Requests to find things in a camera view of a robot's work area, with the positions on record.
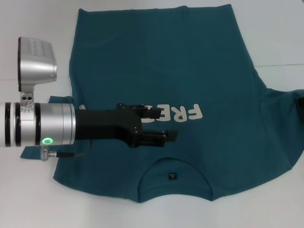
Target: green led ring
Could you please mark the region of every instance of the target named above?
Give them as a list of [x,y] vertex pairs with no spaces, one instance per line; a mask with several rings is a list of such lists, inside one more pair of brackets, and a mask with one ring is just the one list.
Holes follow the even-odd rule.
[[51,139],[51,138],[45,138],[45,139],[42,140],[42,143],[45,144],[45,145],[52,144],[53,143],[53,139]]

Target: white table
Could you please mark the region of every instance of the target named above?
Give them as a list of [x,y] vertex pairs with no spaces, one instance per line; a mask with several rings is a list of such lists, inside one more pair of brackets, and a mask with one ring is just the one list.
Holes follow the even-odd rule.
[[[243,39],[268,87],[304,88],[304,3],[301,0],[2,0],[0,102],[17,102],[17,39],[53,43],[58,80],[35,88],[35,101],[71,95],[68,62],[77,11],[219,6],[231,3]],[[2,228],[302,228],[304,157],[281,177],[214,202],[170,195],[143,204],[90,195],[52,179],[56,159],[23,160],[23,148],[0,149]]]

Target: white letter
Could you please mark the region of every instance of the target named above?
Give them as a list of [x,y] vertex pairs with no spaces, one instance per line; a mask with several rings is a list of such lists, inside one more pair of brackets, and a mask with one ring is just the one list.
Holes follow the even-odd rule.
[[190,109],[188,111],[189,114],[195,113],[196,115],[190,115],[189,119],[191,120],[196,120],[196,119],[201,119],[203,118],[203,114],[200,111],[200,106],[198,104],[194,104],[194,109]]
[[[152,108],[151,105],[146,105],[146,107],[147,107],[148,109]],[[155,121],[155,119],[142,118],[142,123],[151,123],[151,122],[154,122],[154,121]]]
[[180,111],[176,107],[172,107],[171,110],[176,113],[174,115],[174,120],[176,122],[187,121],[187,113],[186,113],[186,109],[184,106],[180,107]]
[[159,104],[157,106],[158,108],[163,108],[163,110],[161,111],[161,115],[164,115],[164,117],[160,117],[159,119],[156,119],[158,121],[170,121],[171,120],[171,116],[170,116],[170,105],[168,104]]

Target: black band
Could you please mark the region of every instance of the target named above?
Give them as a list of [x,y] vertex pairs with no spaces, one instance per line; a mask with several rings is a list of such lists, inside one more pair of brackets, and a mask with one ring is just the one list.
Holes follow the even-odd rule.
[[5,146],[10,147],[10,102],[5,103]]
[[35,103],[35,116],[36,116],[35,145],[36,146],[40,146],[40,140],[41,140],[41,111],[40,111],[40,103]]
[[16,103],[15,106],[15,125],[16,146],[21,146],[20,103]]
[[18,39],[18,86],[19,92],[21,92],[21,70],[20,70],[20,53],[21,53],[21,37]]

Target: teal t-shirt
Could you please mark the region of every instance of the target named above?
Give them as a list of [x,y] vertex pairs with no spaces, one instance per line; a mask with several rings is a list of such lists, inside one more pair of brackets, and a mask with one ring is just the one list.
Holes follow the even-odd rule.
[[[54,179],[76,190],[136,202],[167,194],[215,200],[280,176],[304,149],[304,117],[295,102],[304,91],[266,88],[231,5],[80,9],[70,79],[73,98],[50,102],[160,107],[161,118],[142,120],[143,128],[179,130],[164,148],[95,140],[86,156],[59,159]],[[77,141],[55,149],[87,147]],[[39,149],[26,148],[22,157],[39,157]]]

